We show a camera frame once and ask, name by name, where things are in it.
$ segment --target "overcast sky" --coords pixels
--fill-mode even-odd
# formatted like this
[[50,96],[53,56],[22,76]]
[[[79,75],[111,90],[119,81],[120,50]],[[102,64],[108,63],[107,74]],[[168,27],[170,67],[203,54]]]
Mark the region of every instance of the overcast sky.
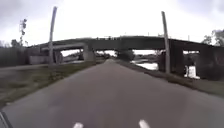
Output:
[[47,42],[55,5],[54,40],[155,36],[163,33],[161,11],[172,38],[201,41],[224,24],[222,0],[0,0],[0,40],[19,39],[19,21],[27,18],[29,45]]

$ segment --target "grass verge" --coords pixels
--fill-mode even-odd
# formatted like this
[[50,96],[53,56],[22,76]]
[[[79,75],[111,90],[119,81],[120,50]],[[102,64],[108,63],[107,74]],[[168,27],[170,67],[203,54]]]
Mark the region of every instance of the grass verge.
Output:
[[154,76],[157,78],[162,78],[167,80],[170,83],[179,84],[197,91],[205,92],[208,94],[213,94],[219,97],[224,98],[224,82],[223,81],[208,81],[208,80],[200,80],[200,79],[193,79],[193,78],[185,78],[176,76],[173,74],[167,75],[166,73],[155,71],[155,70],[148,70],[146,68],[137,66],[132,63],[124,62],[121,60],[117,60],[117,63],[130,68],[132,70],[136,70],[139,72],[143,72],[150,76]]
[[36,69],[19,70],[4,78],[0,85],[0,108],[24,97],[34,91],[47,87],[82,69],[99,64],[100,62],[83,62],[79,64],[55,65]]

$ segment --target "asphalt road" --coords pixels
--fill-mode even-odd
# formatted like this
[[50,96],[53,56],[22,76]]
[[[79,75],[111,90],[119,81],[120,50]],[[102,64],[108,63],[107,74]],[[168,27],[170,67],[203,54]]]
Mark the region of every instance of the asphalt road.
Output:
[[14,128],[223,128],[224,100],[122,67],[112,60],[3,109]]

